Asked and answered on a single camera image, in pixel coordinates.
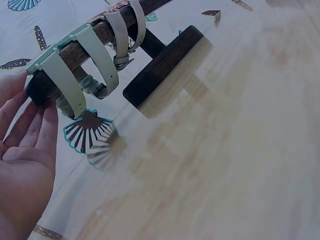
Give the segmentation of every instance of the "hand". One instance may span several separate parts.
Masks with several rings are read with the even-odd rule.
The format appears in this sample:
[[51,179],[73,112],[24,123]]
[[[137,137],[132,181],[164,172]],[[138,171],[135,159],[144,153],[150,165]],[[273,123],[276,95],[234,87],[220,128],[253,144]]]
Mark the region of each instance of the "hand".
[[0,78],[0,239],[27,239],[51,197],[56,170],[58,114],[52,99],[27,100],[27,73]]

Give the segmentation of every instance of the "wooden base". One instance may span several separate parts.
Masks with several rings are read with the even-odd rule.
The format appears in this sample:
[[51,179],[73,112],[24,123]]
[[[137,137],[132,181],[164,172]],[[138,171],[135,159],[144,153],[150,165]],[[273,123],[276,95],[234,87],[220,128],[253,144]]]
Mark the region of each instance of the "wooden base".
[[189,26],[129,83],[123,96],[138,108],[202,37],[195,26]]

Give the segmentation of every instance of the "watch strap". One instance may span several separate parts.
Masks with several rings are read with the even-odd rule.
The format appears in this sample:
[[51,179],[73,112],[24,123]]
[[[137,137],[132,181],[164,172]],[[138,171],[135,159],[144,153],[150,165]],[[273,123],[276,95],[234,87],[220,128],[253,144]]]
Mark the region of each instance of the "watch strap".
[[146,17],[143,8],[140,5],[139,0],[130,0],[128,1],[129,5],[132,7],[135,17],[136,17],[136,22],[138,26],[138,31],[137,31],[137,36],[136,40],[133,44],[133,46],[128,50],[129,53],[134,52],[145,39],[146,36]]
[[76,40],[89,54],[101,73],[107,87],[107,96],[119,85],[117,69],[107,49],[100,41],[90,24],[75,35]]
[[55,51],[43,60],[40,65],[70,105],[73,115],[71,112],[66,112],[66,114],[72,119],[77,119],[87,106],[86,98],[75,76]]
[[116,54],[113,58],[113,62],[115,65],[125,64],[129,61],[129,35],[126,22],[119,11],[114,11],[106,14],[105,19],[110,23],[116,41]]

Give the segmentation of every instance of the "wooden watch stand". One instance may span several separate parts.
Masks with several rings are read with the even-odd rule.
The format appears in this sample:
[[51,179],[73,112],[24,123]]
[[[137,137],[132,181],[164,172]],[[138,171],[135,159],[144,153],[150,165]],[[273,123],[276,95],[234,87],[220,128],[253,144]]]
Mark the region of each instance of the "wooden watch stand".
[[[129,36],[135,40],[137,24],[128,28]],[[195,27],[189,26],[168,46],[165,46],[148,29],[141,48],[152,61],[123,90],[123,96],[137,109],[146,98],[162,83],[187,53],[204,35]]]

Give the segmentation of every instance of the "mint green watch strap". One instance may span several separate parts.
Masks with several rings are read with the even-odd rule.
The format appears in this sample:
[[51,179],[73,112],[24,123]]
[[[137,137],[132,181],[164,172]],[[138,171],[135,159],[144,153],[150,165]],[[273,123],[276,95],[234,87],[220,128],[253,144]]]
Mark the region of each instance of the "mint green watch strap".
[[71,118],[77,119],[86,109],[86,98],[76,78],[59,56],[57,44],[52,44],[43,52],[39,53],[25,67],[28,74],[36,71],[44,71],[53,83],[64,95],[69,107],[64,112]]
[[41,67],[62,92],[77,119],[87,107],[86,98],[70,69],[56,52],[47,57]]
[[107,87],[108,96],[119,85],[118,72],[107,49],[96,35],[92,26],[90,24],[87,26],[87,28],[76,33],[74,36],[79,44],[90,55],[92,61],[101,73]]

